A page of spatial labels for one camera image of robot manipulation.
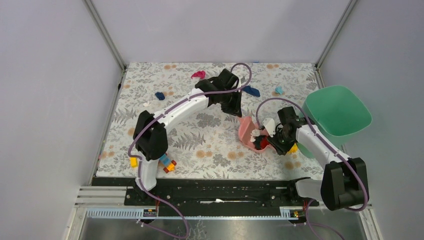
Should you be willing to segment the pink plastic dustpan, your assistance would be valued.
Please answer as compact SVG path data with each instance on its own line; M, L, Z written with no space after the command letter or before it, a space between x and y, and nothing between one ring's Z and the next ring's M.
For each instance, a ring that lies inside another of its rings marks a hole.
M269 133L266 129L260 130L258 125L253 122L250 116L239 117L238 118L239 127L238 127L238 138L240 142L247 147L248 149L256 153L264 153L266 150L275 150L275 148L268 143L267 145L260 146L260 149L256 149L255 143L251 141L254 136L252 132L259 131L259 136L269 136Z

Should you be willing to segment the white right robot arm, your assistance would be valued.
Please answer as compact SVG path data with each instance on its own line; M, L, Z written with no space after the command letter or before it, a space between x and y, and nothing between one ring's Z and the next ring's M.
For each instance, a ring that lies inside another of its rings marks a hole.
M352 158L333 145L306 114L298 116L293 107L278 112L279 123L273 118L262 121L267 141L279 155L286 155L294 145L302 145L323 168L321 180L304 177L293 181L287 191L287 201L301 205L307 198L323 202L331 211L349 209L361 211L369 201L367 167L360 157Z

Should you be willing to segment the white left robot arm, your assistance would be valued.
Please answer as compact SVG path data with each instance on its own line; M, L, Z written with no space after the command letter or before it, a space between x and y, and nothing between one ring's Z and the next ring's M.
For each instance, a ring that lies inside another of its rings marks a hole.
M142 205L148 206L155 200L152 189L157 185L159 160L168 151L168 133L184 119L215 104L224 113L241 117L240 87L240 79L223 69L218 76L198 81L179 101L155 113L144 110L139 114L130 148L137 150L139 167L135 182L139 189L135 197Z

